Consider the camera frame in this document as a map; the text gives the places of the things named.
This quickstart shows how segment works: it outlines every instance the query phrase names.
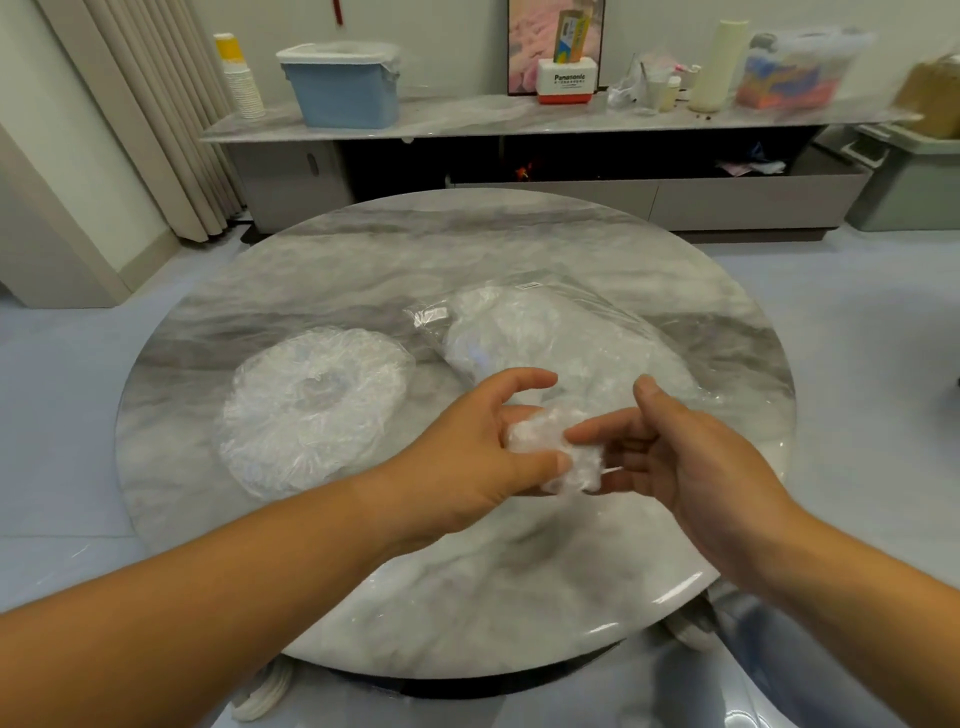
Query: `drawer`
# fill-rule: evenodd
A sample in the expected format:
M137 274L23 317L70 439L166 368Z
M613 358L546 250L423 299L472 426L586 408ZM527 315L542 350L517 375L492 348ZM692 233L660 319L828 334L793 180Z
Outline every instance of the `drawer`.
M502 187L550 192L606 205L648 220L657 197L657 180L584 180L582 182L459 182L453 187Z
M836 228L869 177L809 148L787 175L660 180L649 220L670 231Z

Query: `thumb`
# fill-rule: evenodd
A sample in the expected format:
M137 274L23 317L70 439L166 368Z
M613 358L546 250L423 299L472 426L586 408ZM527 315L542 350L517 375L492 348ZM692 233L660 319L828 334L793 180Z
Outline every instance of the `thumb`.
M573 467L570 456L559 450L516 452L512 454L512 459L516 477L511 483L514 488L511 495L543 485Z
M690 410L660 389L649 375L634 382L634 398L644 422L676 449L689 432Z

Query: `marble countertop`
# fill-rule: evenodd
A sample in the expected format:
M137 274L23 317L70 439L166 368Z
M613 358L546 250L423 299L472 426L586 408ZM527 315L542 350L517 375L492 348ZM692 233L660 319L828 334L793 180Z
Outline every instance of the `marble countertop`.
M635 109L608 109L604 93L585 105L544 106L533 96L414 98L400 101L400 118L388 129L317 129L303 123L296 103L267 109L259 119L234 113L207 129L201 141L243 144L321 139L389 139L424 136L489 136L525 133L635 132L737 129L776 126L875 124L916 118L889 109L878 97L837 99L823 109L782 111L746 109L730 104L714 114L698 114L684 103L652 116Z
M121 491L137 534L162 551L261 504L211 446L233 371L253 354L322 325L379 330L407 346L418 366L374 454L385 459L462 392L402 308L469 282L478 267L510 274L551 261L671 337L725 403L719 414L785 471L792 376L767 319L718 265L669 232L592 203L436 190L275 235L170 312L133 366L117 419ZM499 674L617 642L715 576L651 499L515 498L385 565L285 651L371 675Z

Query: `beige curtain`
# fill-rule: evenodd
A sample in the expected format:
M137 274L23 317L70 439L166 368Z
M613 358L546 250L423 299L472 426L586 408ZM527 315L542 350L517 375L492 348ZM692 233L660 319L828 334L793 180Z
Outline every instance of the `beige curtain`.
M240 182L197 139L232 109L187 0L37 2L173 231L223 231Z

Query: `floor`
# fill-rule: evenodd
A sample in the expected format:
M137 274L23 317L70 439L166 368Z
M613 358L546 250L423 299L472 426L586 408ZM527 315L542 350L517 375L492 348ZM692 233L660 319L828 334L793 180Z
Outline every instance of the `floor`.
M154 327L238 253L240 232L184 250L114 309L28 310L0 296L0 610L144 556L117 489L116 404ZM800 408L790 490L821 517L960 586L960 233L841 229L818 243L702 250L756 297L790 359ZM289 719L269 725L314 725L290 705L312 704L319 690L299 685ZM399 704L385 705L384 724L399 724ZM764 710L774 725L775 711ZM376 725L373 713L337 724ZM524 722L502 711L478 721L470 725ZM441 713L403 722L447 723Z

